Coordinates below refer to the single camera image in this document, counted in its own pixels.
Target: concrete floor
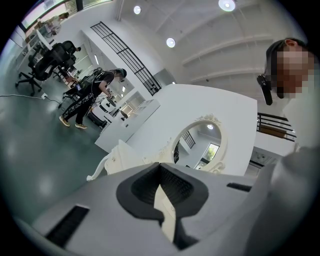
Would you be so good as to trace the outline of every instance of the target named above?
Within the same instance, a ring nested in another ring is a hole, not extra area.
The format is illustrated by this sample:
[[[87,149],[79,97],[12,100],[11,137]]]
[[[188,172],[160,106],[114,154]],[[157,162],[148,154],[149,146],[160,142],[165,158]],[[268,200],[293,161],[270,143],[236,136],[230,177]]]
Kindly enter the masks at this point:
[[[15,88],[18,71],[14,61],[0,63],[0,95],[29,96],[28,83]],[[23,65],[21,71],[30,72]],[[68,88],[50,77],[42,85],[52,100],[62,101]],[[41,97],[36,92],[34,97]],[[71,101],[62,105],[66,108]],[[101,130],[89,119],[88,129],[71,127],[59,121],[62,110],[56,102],[25,97],[0,97],[0,188],[9,209],[26,221],[32,221],[45,209],[86,183],[107,154],[95,145]]]

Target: recessed light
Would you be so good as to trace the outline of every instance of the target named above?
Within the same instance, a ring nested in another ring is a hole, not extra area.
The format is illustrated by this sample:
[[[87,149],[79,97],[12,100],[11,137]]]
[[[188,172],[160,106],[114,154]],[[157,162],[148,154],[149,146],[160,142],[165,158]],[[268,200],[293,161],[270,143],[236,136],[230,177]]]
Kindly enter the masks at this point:
[[[219,0],[219,7],[226,12],[232,12],[236,8],[236,3],[233,0]]]
[[[139,13],[141,13],[141,7],[140,6],[135,6],[133,8],[133,11],[134,11],[135,14],[139,14]]]
[[[97,55],[94,55],[96,63],[99,65]]]
[[[170,37],[166,40],[166,45],[169,46],[170,48],[173,48],[176,45],[176,41]]]

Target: black vent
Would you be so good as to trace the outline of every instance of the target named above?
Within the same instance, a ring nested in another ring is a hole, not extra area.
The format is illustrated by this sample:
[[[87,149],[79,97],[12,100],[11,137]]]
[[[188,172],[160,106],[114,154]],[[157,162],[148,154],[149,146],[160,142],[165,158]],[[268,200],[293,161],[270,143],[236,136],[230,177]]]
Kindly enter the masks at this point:
[[[73,233],[79,227],[89,209],[75,206],[67,215],[46,235],[46,238],[57,246],[64,247]]]
[[[245,191],[245,192],[249,192],[252,188],[252,186],[248,186],[248,185],[243,185],[243,184],[239,184],[239,183],[228,183],[228,185],[226,185],[228,188],[232,188],[235,190],[241,190],[241,191]]]

